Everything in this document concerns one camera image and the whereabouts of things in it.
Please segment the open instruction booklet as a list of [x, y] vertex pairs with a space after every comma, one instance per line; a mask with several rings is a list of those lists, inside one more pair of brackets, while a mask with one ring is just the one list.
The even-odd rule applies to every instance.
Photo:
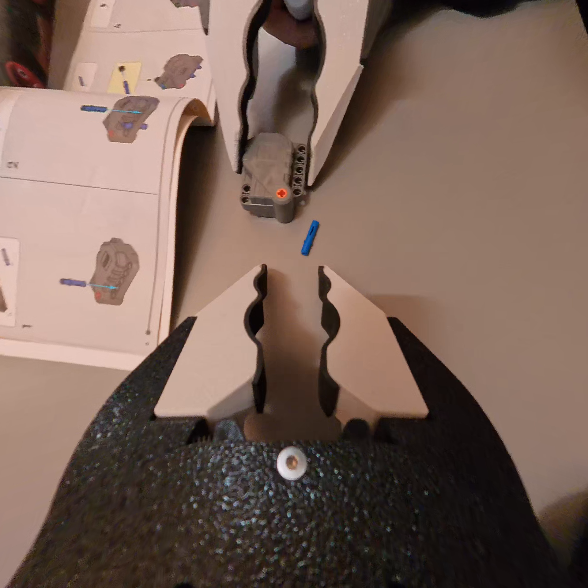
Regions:
[[209, 1], [89, 1], [48, 89], [55, 8], [1, 1], [1, 354], [131, 370], [169, 333], [185, 135], [214, 125]]

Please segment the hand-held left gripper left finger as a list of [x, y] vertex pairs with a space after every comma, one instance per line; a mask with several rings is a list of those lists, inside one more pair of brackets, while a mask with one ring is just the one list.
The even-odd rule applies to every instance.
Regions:
[[261, 342], [268, 269], [255, 266], [195, 317], [155, 406], [158, 418], [228, 419], [263, 413], [266, 373]]

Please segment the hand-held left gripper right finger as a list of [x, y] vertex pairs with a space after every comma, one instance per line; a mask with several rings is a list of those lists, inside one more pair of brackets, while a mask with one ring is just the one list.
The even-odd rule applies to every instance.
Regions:
[[319, 403], [342, 426], [383, 418], [424, 419], [429, 409], [386, 314], [327, 266], [318, 268]]

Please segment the blue plastic connector pin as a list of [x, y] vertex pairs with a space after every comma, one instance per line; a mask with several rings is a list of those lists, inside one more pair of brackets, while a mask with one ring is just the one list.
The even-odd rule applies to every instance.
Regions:
[[319, 226], [320, 226], [320, 224], [317, 220], [313, 220], [311, 222], [311, 225], [309, 227], [309, 230], [306, 234], [306, 237], [304, 239], [303, 245], [300, 250], [300, 253], [302, 254], [302, 256], [309, 256], [310, 251], [313, 246], [313, 243], [315, 241], [316, 235], [318, 233]]

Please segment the red plastic wheel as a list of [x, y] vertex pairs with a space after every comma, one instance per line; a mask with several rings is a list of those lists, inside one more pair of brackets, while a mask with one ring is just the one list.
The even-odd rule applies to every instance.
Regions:
[[15, 61], [7, 61], [3, 64], [3, 67], [12, 86], [20, 88], [40, 87], [39, 78], [25, 65]]

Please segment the dark cloth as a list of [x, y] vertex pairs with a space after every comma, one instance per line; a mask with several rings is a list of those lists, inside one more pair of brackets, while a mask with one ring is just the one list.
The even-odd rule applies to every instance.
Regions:
[[514, 10], [525, 1], [436, 1], [440, 6], [471, 16], [486, 18]]

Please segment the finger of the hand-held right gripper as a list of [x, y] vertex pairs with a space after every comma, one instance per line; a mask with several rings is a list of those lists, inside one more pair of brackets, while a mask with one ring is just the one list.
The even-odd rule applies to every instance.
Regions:
[[254, 46], [268, 1], [210, 1], [207, 48], [224, 144], [236, 173], [249, 133], [247, 105], [256, 85]]
[[324, 166], [363, 71], [369, 1], [315, 1], [322, 34], [322, 65], [313, 90], [316, 121], [310, 136], [307, 184]]

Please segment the grey toy motor block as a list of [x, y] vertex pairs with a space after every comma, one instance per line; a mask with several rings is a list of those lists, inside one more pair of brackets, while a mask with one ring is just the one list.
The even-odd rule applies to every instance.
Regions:
[[254, 217], [291, 223], [306, 202], [308, 148], [281, 134], [260, 133], [242, 159], [240, 204]]

